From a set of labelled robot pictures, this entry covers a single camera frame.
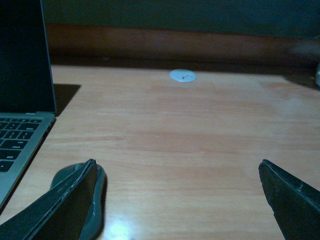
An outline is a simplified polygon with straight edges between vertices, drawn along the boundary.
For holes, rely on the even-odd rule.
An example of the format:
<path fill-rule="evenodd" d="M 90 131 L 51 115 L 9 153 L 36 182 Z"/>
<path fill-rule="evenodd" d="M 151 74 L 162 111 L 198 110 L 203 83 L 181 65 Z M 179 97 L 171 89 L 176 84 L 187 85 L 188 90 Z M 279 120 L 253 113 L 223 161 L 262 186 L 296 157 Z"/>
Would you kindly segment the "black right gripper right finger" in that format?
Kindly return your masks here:
<path fill-rule="evenodd" d="M 265 198 L 286 240 L 320 238 L 320 192 L 264 159 L 259 177 Z"/>

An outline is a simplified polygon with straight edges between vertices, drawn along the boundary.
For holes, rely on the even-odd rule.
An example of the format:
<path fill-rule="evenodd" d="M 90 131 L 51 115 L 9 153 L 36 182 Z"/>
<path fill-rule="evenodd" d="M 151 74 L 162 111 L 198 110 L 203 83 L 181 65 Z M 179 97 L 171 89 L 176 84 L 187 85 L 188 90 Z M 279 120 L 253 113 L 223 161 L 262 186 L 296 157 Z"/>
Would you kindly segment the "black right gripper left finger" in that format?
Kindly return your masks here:
<path fill-rule="evenodd" d="M 92 204 L 97 180 L 94 159 L 0 226 L 2 240 L 77 240 Z"/>

